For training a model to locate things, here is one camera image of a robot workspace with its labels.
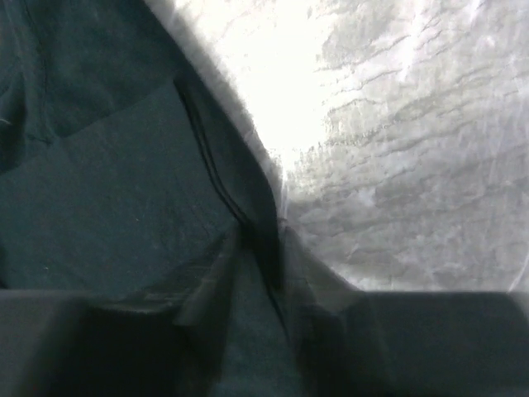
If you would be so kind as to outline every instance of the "seam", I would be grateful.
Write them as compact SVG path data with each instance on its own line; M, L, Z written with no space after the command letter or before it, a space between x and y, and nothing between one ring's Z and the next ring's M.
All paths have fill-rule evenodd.
M53 139L51 139L51 136L50 136L51 134L50 134L49 125L47 122L45 122L45 97L46 97L47 88L48 88L47 87L48 79L47 79L46 62L44 58L44 53L42 51L43 45L42 45L42 41L39 36L39 32L37 30L37 25L35 24L35 21L33 20L33 17L31 16L29 7L27 6L27 1L26 0L21 0L21 1L22 1L23 10L24 10L24 13L26 14L26 19L30 27L31 33L33 33L33 36L35 37L35 40L36 40L36 52L37 52L37 56L39 59L38 62L40 64L41 73L42 73L42 77L41 77L42 93L39 93L37 91L37 97L38 97L37 106L38 106L38 111L39 111L39 116L38 116L39 123L41 125L41 128L45 132L44 132L44 136L42 137L42 140L40 141L44 141L46 144L49 145L52 143Z

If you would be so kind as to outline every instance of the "translucent plastic sheet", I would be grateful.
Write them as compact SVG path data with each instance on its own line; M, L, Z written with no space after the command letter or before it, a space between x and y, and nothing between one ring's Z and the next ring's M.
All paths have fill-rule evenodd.
M334 271L529 289L529 3L172 1L148 0L198 69L190 43L206 51L221 102L222 80L240 97L282 215Z

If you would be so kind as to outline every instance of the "white surface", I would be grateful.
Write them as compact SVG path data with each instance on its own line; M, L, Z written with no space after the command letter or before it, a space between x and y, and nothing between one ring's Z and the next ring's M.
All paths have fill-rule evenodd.
M331 268L529 289L529 2L169 1L148 0L251 140L248 113Z

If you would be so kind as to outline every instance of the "black cloth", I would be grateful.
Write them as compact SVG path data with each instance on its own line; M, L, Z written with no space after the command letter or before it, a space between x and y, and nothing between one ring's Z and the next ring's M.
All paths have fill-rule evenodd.
M119 298L234 224L259 230L246 235L274 273L266 179L146 5L6 1L0 15L7 287Z
M206 319L192 319L211 335L203 325L178 324L177 333L198 342L174 361L181 338L167 342L166 323L90 317L51 395L115 395L132 367L159 379L164 395L190 393L189 379L214 395L295 395L299 374L270 299L281 287L271 189L181 50L141 0L4 0L0 7L2 285L85 291L110 299L118 313L134 306L129 299L135 309L153 297L163 308L181 306L203 289L224 255L211 252L235 229L248 254L232 261L252 274L237 277L235 301L244 304L226 321L211 323L229 304L217 293ZM180 306L179 313L194 309ZM231 335L224 369L202 379L200 360L212 355L205 346L222 338L221 328ZM160 365L149 367L158 356ZM165 383L186 359L189 368ZM134 379L123 390L151 395Z

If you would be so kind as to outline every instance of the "pocket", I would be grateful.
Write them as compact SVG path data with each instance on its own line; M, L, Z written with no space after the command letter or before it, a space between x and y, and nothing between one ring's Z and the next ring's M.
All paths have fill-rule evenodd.
M172 81L0 178L8 288L133 294L237 224Z

